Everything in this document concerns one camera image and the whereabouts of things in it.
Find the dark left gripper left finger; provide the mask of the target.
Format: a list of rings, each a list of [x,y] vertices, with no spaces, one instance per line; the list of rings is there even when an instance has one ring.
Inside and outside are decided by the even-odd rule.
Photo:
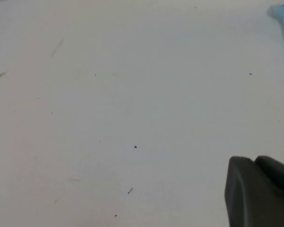
[[[231,227],[284,227],[284,189],[255,160],[229,159],[224,197]]]

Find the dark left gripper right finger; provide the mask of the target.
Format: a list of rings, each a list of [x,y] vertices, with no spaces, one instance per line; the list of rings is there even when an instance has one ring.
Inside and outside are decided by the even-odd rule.
[[[284,189],[284,164],[268,156],[258,156],[255,163],[280,189]]]

